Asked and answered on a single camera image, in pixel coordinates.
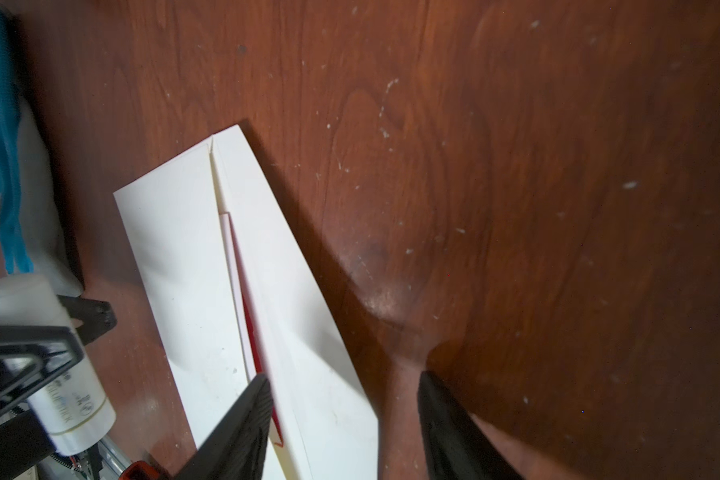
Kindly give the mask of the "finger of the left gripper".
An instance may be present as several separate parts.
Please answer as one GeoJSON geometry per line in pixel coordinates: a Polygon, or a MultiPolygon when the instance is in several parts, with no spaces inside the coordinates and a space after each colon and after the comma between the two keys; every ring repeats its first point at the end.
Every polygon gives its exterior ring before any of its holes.
{"type": "Polygon", "coordinates": [[[0,326],[0,417],[83,359],[68,327],[0,326]]]}
{"type": "Polygon", "coordinates": [[[0,326],[74,328],[81,343],[87,345],[116,324],[109,303],[57,295],[42,274],[0,279],[0,326]]]}

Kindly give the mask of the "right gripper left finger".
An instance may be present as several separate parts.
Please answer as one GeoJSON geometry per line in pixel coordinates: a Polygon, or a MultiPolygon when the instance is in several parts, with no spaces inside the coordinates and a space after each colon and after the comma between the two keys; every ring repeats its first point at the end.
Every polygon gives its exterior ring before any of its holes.
{"type": "Polygon", "coordinates": [[[272,412],[270,382],[260,373],[175,479],[262,479],[272,412]]]}

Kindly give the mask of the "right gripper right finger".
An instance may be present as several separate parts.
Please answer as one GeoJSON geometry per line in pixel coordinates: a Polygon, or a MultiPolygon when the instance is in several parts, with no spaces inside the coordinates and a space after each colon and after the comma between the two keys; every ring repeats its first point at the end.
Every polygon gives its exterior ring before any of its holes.
{"type": "Polygon", "coordinates": [[[430,479],[519,479],[432,371],[419,377],[417,408],[430,479]]]}

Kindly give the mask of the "pink white letter card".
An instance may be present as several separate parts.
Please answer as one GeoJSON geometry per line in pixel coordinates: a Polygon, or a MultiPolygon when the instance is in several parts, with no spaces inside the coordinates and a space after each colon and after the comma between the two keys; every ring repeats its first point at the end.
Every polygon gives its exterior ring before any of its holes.
{"type": "Polygon", "coordinates": [[[222,213],[220,223],[244,367],[247,379],[252,381],[255,376],[264,373],[265,368],[258,352],[255,322],[246,303],[244,275],[238,255],[231,215],[228,212],[222,213]]]}

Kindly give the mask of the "white glue stick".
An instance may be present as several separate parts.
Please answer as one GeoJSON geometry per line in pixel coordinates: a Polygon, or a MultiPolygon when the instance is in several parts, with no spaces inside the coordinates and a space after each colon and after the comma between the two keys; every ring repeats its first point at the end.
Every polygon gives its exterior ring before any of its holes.
{"type": "Polygon", "coordinates": [[[115,410],[73,331],[70,314],[41,274],[0,279],[0,327],[61,327],[72,340],[44,342],[42,373],[49,382],[32,393],[27,403],[36,414],[56,452],[73,456],[93,447],[111,429],[115,410]]]}

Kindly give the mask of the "cream envelope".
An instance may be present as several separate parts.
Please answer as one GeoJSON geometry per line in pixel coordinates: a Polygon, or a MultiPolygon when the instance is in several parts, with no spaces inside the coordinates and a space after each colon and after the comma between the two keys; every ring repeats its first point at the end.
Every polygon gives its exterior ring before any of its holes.
{"type": "Polygon", "coordinates": [[[195,444],[263,373],[266,478],[375,478],[377,416],[243,130],[114,198],[195,444]]]}

